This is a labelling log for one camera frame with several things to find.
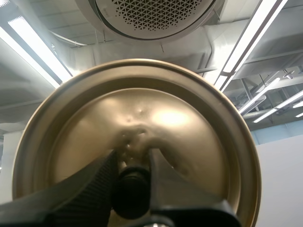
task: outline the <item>fluorescent light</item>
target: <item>fluorescent light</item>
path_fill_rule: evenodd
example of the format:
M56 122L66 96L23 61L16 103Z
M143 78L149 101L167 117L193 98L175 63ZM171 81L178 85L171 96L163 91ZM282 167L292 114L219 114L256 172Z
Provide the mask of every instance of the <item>fluorescent light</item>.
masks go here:
M9 0L0 0L0 7L9 4Z
M224 85L224 87L221 89L221 91L223 92L227 86L229 85L229 83L232 81L232 79L235 77L235 75L232 75L229 80L226 82L226 84Z
M275 78L268 86L266 86L261 92L257 93L246 105L244 105L240 110L239 113L243 113L247 110L252 104L254 104L262 95L264 95L268 90L270 90L275 84L280 81L280 78Z
M283 103L277 105L276 108L281 109L284 106L294 102L295 100L297 100L298 98L300 98L302 96L303 96L303 91L300 91L299 93L297 93L294 96L290 97L289 99L285 100Z
M9 25L30 46L30 48L36 52L62 82L68 81L71 78L69 72L23 17L18 17L10 21Z
M301 113L301 114L297 115L296 117L302 117L302 116L303 116L303 113Z
M217 79L216 83L214 84L214 87L217 89L220 89L224 82L226 81L227 77L226 76L219 76Z
M301 107L303 106L303 101L299 102L298 104L294 105L293 108Z
M280 1L280 5L277 7L273 15L271 15L270 19L267 21L265 26L263 27L262 31L259 33L257 38L253 41L253 44L251 47L247 50L247 47L250 45L250 42L254 39L254 36L258 33L258 30L263 25L264 21L266 20L266 17L269 15L270 11L274 7L274 5ZM244 61L247 59L247 57L250 55L252 50L255 48L263 34L266 32L268 27L271 25L273 20L276 18L278 13L281 11L283 6L286 4L287 0L262 0L260 3L257 11L255 12L253 18L250 20L250 23L248 24L247 28L245 29L243 35L241 36L240 40L238 41L235 49L233 50L229 60L227 61L224 72L233 72L239 70L239 68L242 66Z
M2 27L0 27L0 38L41 74L54 88L60 86Z
M268 111L267 113L265 113L264 115L260 116L259 118L257 118L256 120L254 120L254 123L258 123L259 121L263 120L264 118L270 116L271 114L273 114L274 112L278 111L277 109L272 109L270 111Z

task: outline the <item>duct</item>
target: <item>duct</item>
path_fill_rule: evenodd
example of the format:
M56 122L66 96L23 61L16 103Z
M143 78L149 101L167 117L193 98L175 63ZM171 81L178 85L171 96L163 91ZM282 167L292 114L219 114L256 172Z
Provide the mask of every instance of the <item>duct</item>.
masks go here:
M261 115L263 115L267 112L268 112L268 110L255 111L255 112L245 114L243 116L243 118L246 120L246 119L250 119L250 118L260 117Z

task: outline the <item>white wall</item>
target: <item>white wall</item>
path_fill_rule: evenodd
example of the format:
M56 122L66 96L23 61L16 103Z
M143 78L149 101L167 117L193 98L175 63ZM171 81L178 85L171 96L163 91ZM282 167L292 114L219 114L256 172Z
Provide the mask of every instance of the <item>white wall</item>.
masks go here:
M303 226L303 135L257 146L262 197L256 227Z
M0 174L0 204L12 200L12 168L21 135L21 131L4 135Z

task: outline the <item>pipe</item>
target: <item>pipe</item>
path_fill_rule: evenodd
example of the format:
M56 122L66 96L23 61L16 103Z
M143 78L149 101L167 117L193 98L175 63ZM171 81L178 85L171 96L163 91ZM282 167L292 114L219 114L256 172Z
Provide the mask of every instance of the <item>pipe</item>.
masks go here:
M265 113L267 113L270 110L260 110L260 111L255 111L251 113L247 113L243 116L244 119L249 119L249 118L254 118L254 117L259 117Z
M254 104L252 104L247 110L245 110L242 114L245 115L247 114L249 111L251 111L254 108L257 108L257 106L262 103L264 100L266 99L266 96L263 95L261 96Z
M65 41L67 41L67 42L69 42L69 43L72 43L72 44L74 44L74 45L78 45L78 46L87 46L86 44L78 43L78 42L73 41L73 40L71 40L71 39L65 38L65 37L63 37L63 36L61 36L61 35L58 35L58 34L55 33L55 32L52 32L52 31L50 31L50 32L51 32L54 36L59 37L60 39L63 39L63 40L65 40Z

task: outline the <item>ceiling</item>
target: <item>ceiling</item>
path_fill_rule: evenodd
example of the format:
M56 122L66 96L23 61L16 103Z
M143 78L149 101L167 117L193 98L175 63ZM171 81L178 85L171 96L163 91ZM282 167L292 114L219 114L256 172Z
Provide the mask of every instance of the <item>ceiling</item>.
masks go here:
M126 58L151 58L172 62L212 79L225 63L258 0L227 0L204 26L162 45L126 43L106 29L96 30L74 0L15 0L33 28L54 46L60 60L74 74L103 62ZM298 66L303 64L303 0L289 0L224 93L240 108L247 100L243 79L251 93L262 89L269 75L281 77L294 70L294 79L283 79L267 93L267 99L251 111L246 122L251 130L298 120L303 109L289 109L260 123L260 113L303 90ZM0 40L0 135L22 130L52 86Z

